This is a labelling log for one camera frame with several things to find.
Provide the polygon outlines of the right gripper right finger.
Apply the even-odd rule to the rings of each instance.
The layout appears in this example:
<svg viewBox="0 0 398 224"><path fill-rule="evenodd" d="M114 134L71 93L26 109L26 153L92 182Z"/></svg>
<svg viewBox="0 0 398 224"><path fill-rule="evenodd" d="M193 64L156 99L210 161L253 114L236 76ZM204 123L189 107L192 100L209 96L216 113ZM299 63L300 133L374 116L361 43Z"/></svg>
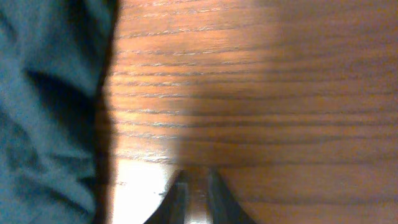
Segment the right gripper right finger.
<svg viewBox="0 0 398 224"><path fill-rule="evenodd" d="M209 171L208 204L214 224L256 224L216 170Z"/></svg>

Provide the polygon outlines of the black shorts white waistband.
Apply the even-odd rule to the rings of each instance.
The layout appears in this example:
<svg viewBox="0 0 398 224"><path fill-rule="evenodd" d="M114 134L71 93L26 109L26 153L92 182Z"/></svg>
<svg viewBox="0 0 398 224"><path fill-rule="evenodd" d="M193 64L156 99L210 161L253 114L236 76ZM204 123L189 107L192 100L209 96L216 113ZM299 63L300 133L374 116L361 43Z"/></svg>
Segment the black shorts white waistband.
<svg viewBox="0 0 398 224"><path fill-rule="evenodd" d="M1 2L1 222L93 223L116 1Z"/></svg>

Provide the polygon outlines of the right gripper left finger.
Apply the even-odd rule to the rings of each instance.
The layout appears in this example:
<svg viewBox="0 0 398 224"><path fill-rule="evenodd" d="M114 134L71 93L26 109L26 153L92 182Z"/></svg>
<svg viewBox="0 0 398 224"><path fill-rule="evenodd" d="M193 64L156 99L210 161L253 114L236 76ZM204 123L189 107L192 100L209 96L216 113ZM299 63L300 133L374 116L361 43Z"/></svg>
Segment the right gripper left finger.
<svg viewBox="0 0 398 224"><path fill-rule="evenodd" d="M184 224L188 202L187 174L181 170L157 210L144 224Z"/></svg>

